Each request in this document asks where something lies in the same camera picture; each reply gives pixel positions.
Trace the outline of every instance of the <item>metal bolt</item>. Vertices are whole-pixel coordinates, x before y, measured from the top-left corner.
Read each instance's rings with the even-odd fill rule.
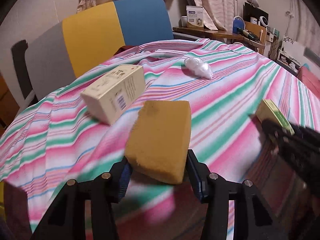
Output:
[[[248,186],[248,187],[251,187],[251,186],[253,185],[253,182],[252,182],[251,180],[249,180],[249,179],[246,179],[246,180],[244,181],[244,184],[245,184],[246,186]]]
[[[103,179],[110,179],[111,178],[111,174],[109,172],[105,172],[101,174],[101,177]]]
[[[68,186],[72,186],[72,185],[74,185],[76,183],[76,180],[74,180],[74,179],[69,179],[68,181],[67,181],[67,185]]]
[[[209,178],[210,179],[217,179],[217,178],[219,178],[219,175],[217,173],[210,173]]]

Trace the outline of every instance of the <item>bed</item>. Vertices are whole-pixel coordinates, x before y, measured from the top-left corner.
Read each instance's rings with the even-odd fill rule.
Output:
[[[194,76],[183,64],[187,57],[208,62],[213,79]],[[90,116],[80,92],[120,64],[143,66],[146,91],[109,127]],[[284,68],[241,44],[199,39],[137,46],[19,114],[0,140],[0,180],[25,192],[34,231],[68,179],[94,179],[121,160],[144,101],[188,100],[189,148],[198,160],[227,180],[251,179],[281,216],[298,178],[270,153],[254,115],[263,98],[273,100],[290,122],[320,130],[319,99]],[[113,210],[120,239],[198,239],[206,205],[194,197],[187,179],[171,186],[134,172]],[[86,212],[87,239],[92,239],[90,209]],[[227,239],[233,236],[233,212],[230,201]]]

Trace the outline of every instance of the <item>striped fabric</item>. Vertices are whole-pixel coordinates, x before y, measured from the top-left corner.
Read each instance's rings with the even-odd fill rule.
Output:
[[[194,76],[183,65],[186,57],[209,63],[214,78]],[[146,91],[108,127],[90,117],[80,92],[119,64],[142,65]],[[263,98],[273,100],[290,122],[320,130],[316,114],[320,101],[284,68],[240,44],[200,39],[134,47],[22,112],[0,140],[0,180],[27,192],[34,230],[68,179],[94,179],[122,158],[145,100],[188,100],[192,110],[189,148],[199,161],[227,180],[250,178],[263,189],[275,163],[254,116]],[[276,213],[294,176],[288,171],[282,178],[264,194]],[[197,238],[205,210],[188,182],[173,187],[135,172],[125,198],[114,205],[121,239]],[[90,239],[89,219],[86,225]],[[231,202],[228,238],[232,225]]]

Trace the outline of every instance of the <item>brown foam block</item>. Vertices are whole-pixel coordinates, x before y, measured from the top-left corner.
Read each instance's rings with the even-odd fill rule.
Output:
[[[124,154],[136,171],[168,184],[180,184],[190,136],[188,101],[146,101]]]

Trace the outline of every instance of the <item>plastic bag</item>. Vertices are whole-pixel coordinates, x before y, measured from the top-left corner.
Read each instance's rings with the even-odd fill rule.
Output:
[[[205,63],[198,57],[190,57],[184,60],[184,65],[190,69],[195,75],[212,79],[213,73],[208,63]]]

